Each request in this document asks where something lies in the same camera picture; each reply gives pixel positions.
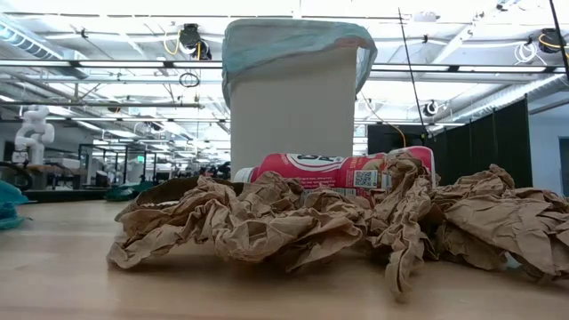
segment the table surface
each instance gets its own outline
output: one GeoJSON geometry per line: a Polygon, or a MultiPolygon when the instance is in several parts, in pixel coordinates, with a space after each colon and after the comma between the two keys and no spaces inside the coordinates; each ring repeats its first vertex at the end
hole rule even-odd
{"type": "Polygon", "coordinates": [[[567,319],[569,283],[429,262],[395,303],[383,268],[354,252],[292,275],[184,244],[131,271],[110,267],[122,204],[29,204],[0,232],[0,319],[567,319]]]}

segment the light blue trash bag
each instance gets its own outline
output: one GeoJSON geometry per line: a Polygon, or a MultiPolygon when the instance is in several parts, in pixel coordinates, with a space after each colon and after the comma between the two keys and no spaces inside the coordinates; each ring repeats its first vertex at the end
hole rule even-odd
{"type": "Polygon", "coordinates": [[[0,180],[0,230],[17,228],[25,218],[18,215],[16,205],[25,204],[28,198],[13,185],[0,180]]]}
{"type": "Polygon", "coordinates": [[[288,19],[231,22],[223,40],[223,97],[229,107],[231,83],[271,61],[340,47],[357,47],[356,93],[370,75],[377,48],[367,30],[353,23],[288,19]]]}

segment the black partition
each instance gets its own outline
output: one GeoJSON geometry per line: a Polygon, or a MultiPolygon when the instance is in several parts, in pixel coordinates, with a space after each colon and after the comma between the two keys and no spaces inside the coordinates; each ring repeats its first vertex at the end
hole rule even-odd
{"type": "MultiPolygon", "coordinates": [[[[399,125],[405,136],[406,146],[424,145],[423,128],[420,125],[399,125]]],[[[370,124],[367,126],[367,153],[372,155],[403,147],[401,133],[389,124],[370,124]]]]}
{"type": "Polygon", "coordinates": [[[447,129],[426,139],[425,145],[433,149],[441,185],[486,170],[490,164],[509,172],[517,188],[533,184],[526,99],[461,127],[447,129]]]}

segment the white robot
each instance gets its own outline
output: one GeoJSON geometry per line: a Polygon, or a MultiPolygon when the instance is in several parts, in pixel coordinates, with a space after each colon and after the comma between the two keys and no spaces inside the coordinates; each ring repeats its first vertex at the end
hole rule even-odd
{"type": "Polygon", "coordinates": [[[14,141],[15,150],[12,154],[12,162],[23,164],[29,160],[30,164],[43,164],[45,143],[52,143],[55,138],[53,125],[45,122],[45,118],[50,114],[50,109],[46,106],[30,106],[24,112],[22,119],[24,123],[16,132],[14,141]]]}

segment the crumpled brown paper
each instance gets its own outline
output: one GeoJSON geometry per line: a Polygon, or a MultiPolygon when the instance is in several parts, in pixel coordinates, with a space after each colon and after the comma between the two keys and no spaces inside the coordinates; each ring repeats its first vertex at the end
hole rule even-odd
{"type": "Polygon", "coordinates": [[[423,260],[504,267],[509,252],[542,281],[569,276],[569,203],[548,190],[514,189],[497,165],[432,188],[406,153],[389,155],[392,188],[370,199],[302,186],[265,172],[254,183],[204,177],[169,180],[142,192],[116,216],[123,224],[108,260],[131,268],[193,240],[213,242],[224,260],[277,262],[287,271],[354,247],[389,258],[386,283],[398,300],[423,260]]]}
{"type": "Polygon", "coordinates": [[[200,178],[175,206],[121,212],[117,220],[123,223],[125,238],[112,245],[108,260],[131,268],[193,239],[213,241],[223,259],[253,263],[288,246],[291,250],[280,260],[292,270],[362,237],[355,223],[363,224],[364,209],[330,190],[311,194],[308,206],[295,209],[298,191],[298,182],[274,172],[263,174],[258,183],[245,184],[239,198],[231,187],[200,178]]]}
{"type": "Polygon", "coordinates": [[[398,299],[411,291],[409,276],[423,260],[425,250],[419,219],[430,209],[430,179],[421,161],[407,154],[389,159],[393,191],[374,208],[367,240],[372,248],[390,248],[385,277],[398,299]]]}

